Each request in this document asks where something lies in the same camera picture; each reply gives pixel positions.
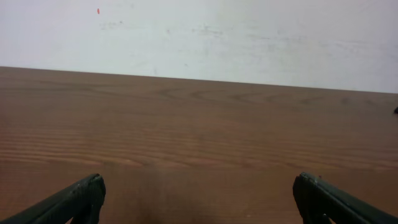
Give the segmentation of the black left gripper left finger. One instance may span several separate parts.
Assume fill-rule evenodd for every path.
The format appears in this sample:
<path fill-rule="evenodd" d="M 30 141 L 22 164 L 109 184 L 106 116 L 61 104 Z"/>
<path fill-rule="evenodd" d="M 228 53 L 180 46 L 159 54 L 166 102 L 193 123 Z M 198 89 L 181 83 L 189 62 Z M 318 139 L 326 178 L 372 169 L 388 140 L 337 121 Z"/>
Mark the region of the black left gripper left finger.
<path fill-rule="evenodd" d="M 1 223 L 97 224 L 105 195 L 102 175 L 91 174 Z"/>

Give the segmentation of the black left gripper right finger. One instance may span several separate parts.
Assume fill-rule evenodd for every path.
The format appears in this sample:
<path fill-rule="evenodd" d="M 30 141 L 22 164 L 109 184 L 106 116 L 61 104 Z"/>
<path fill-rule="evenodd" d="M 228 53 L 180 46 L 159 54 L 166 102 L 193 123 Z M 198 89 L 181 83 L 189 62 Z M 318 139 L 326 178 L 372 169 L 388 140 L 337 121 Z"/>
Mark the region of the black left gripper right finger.
<path fill-rule="evenodd" d="M 296 176 L 292 189 L 304 224 L 397 224 L 397 217 L 309 173 Z"/>

